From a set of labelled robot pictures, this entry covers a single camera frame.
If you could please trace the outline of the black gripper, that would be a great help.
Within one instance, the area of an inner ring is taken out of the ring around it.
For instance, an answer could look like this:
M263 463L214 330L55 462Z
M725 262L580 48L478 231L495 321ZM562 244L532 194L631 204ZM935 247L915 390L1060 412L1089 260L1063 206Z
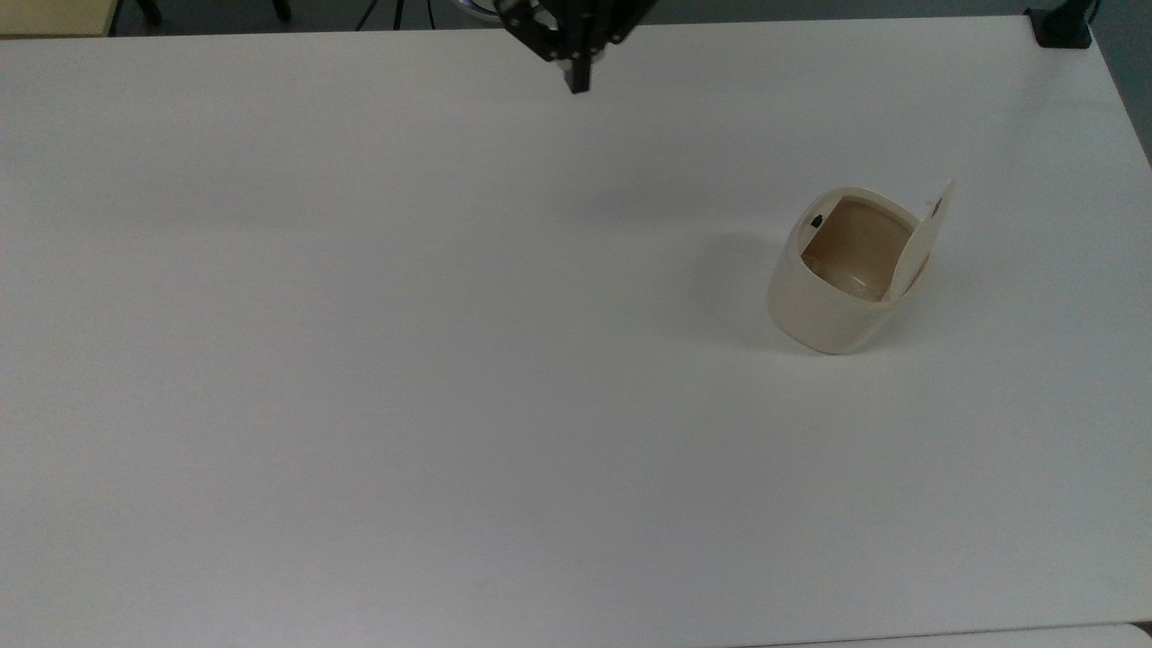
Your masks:
M507 33L544 61L564 60L573 95L591 86L593 55L621 44L654 8L654 1L495 1Z

